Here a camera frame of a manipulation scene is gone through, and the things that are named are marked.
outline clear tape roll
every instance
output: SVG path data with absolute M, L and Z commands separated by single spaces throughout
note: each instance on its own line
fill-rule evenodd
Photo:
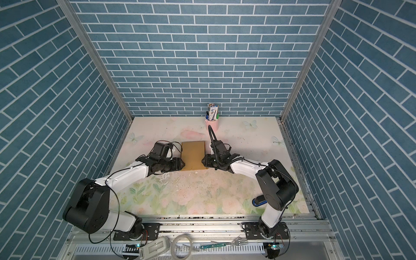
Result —
M 175 252 L 175 248 L 176 248 L 176 243 L 180 240 L 180 239 L 182 239 L 182 238 L 186 238 L 186 239 L 188 239 L 189 240 L 189 243 L 190 243 L 190 246 L 191 246 L 191 248 L 189 249 L 189 253 L 185 256 L 185 257 L 183 257 L 183 258 L 179 258 L 177 255 L 176 255 L 176 252 Z M 186 259 L 188 259 L 188 257 L 190 257 L 191 256 L 191 254 L 192 254 L 192 239 L 189 237 L 189 236 L 187 236 L 187 235 L 184 235 L 184 234 L 182 234 L 182 235 L 179 235 L 179 236 L 177 236 L 173 241 L 172 241 L 172 244 L 171 244 L 171 255 L 172 255 L 172 258 L 174 259 L 174 260 L 186 260 Z

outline teal handle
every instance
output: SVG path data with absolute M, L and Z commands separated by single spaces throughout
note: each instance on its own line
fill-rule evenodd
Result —
M 200 249 L 207 249 L 207 248 L 220 248 L 222 246 L 226 246 L 227 244 L 225 243 L 218 243 L 218 244 L 211 244 L 211 245 L 202 245 L 199 248 Z

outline robotic arm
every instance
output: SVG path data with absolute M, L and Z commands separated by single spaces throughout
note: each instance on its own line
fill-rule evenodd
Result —
M 140 156 L 127 168 L 109 176 L 81 180 L 67 204 L 62 218 L 88 234 L 119 230 L 135 240 L 143 233 L 141 218 L 129 212 L 109 210 L 110 191 L 114 194 L 157 171 L 179 171 L 185 164 L 172 158 L 173 144 L 156 142 L 148 156 Z
M 227 149 L 221 140 L 217 140 L 211 126 L 208 126 L 208 132 L 214 154 L 206 154 L 202 163 L 205 167 L 257 179 L 267 201 L 266 209 L 259 219 L 260 233 L 264 238 L 273 237 L 285 208 L 299 191 L 296 182 L 279 161 L 272 160 L 269 163 L 260 163 L 246 160 L 239 154 L 231 154 L 231 147 Z

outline brick wallpaper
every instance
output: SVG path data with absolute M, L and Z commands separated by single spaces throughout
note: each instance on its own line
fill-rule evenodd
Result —
M 279 116 L 329 2 L 71 1 L 135 116 Z
M 416 259 L 416 2 L 343 0 L 287 118 L 349 259 Z
M 55 0 L 0 0 L 0 259 L 54 259 L 127 121 Z

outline pink pen holder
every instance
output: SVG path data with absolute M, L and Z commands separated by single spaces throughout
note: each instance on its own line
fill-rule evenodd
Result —
M 219 118 L 217 120 L 215 120 L 215 121 L 209 121 L 209 120 L 205 119 L 205 124 L 207 125 L 207 130 L 208 130 L 208 126 L 211 126 L 212 127 L 212 130 L 217 131 L 218 130 L 218 121 L 219 120 L 220 120 Z

